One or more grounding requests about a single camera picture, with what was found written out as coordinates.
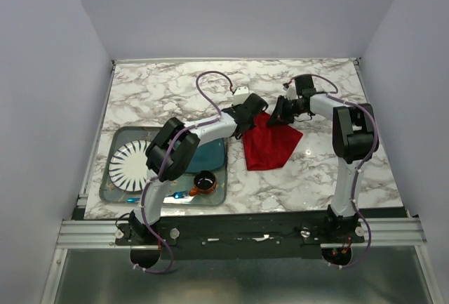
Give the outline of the red cloth napkin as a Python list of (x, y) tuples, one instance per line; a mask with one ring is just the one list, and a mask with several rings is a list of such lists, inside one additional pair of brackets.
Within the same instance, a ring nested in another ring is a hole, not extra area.
[(255, 128), (243, 134), (243, 151), (248, 171), (268, 171), (284, 167), (303, 133), (289, 125), (268, 126), (270, 115), (255, 118)]

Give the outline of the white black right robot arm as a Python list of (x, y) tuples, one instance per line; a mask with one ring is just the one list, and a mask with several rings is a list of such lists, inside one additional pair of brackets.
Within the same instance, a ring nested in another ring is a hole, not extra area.
[(373, 110), (368, 103), (358, 105), (327, 93), (303, 95), (294, 100), (279, 96), (267, 125), (288, 125), (301, 114), (320, 115), (332, 121), (337, 182), (320, 230), (327, 240), (338, 242), (355, 232), (361, 218), (358, 214), (361, 179), (366, 163), (379, 146)]

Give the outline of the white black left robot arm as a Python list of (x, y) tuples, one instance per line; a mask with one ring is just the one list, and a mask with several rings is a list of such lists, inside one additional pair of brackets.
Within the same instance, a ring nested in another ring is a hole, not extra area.
[(219, 110), (217, 117), (186, 123), (176, 117), (169, 119), (145, 152), (147, 183), (138, 206), (129, 215), (132, 237), (140, 244), (154, 238), (165, 244), (154, 224), (161, 217), (170, 182), (186, 171), (198, 147), (217, 139), (240, 138), (255, 128), (254, 119), (267, 108), (264, 99), (251, 93), (243, 103)]

